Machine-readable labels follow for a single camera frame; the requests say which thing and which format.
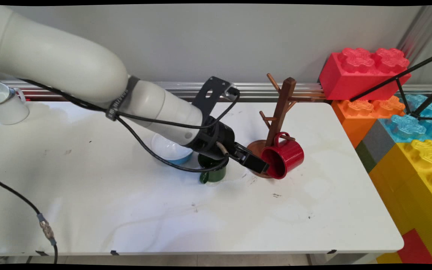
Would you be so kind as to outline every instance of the white robotic arm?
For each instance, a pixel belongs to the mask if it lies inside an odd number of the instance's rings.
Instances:
[[[103,46],[33,22],[4,6],[0,6],[0,72],[59,89],[104,109],[122,95],[130,77],[118,56]],[[201,109],[201,106],[198,108],[179,99],[156,84],[139,80],[119,110],[130,115],[193,126],[214,121],[207,109],[203,112]],[[221,122],[212,128],[194,129],[132,121],[214,159],[223,158],[216,147],[220,142],[230,157],[243,166],[259,173],[267,170],[264,161],[234,142],[233,131]]]

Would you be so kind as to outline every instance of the floor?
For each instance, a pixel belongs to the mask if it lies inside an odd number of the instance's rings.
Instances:
[[[53,256],[6,257],[5,263],[53,263]],[[147,256],[60,256],[61,264],[135,266],[296,266],[309,265],[305,254],[288,255],[147,255]]]

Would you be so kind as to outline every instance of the green mug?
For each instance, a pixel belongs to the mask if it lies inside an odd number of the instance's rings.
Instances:
[[[218,182],[221,181],[226,175],[226,165],[228,164],[230,159],[226,159],[223,167],[221,169],[215,169],[214,171],[206,171],[201,173],[199,176],[199,182],[207,183],[207,182]],[[221,163],[221,160],[211,159],[210,157],[206,157],[205,155],[198,155],[198,163],[203,168],[211,168],[217,166]]]

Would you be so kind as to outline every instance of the red mug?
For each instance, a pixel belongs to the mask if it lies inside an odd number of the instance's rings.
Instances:
[[[274,146],[265,147],[261,152],[261,159],[269,164],[266,174],[274,179],[283,179],[288,171],[298,167],[305,160],[301,145],[289,140],[279,143],[281,135],[289,136],[287,132],[276,134]]]

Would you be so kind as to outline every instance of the white bowl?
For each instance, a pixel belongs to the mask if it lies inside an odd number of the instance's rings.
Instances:
[[[151,150],[156,155],[177,165],[187,162],[193,152],[192,149],[172,142],[157,133],[151,139]]]

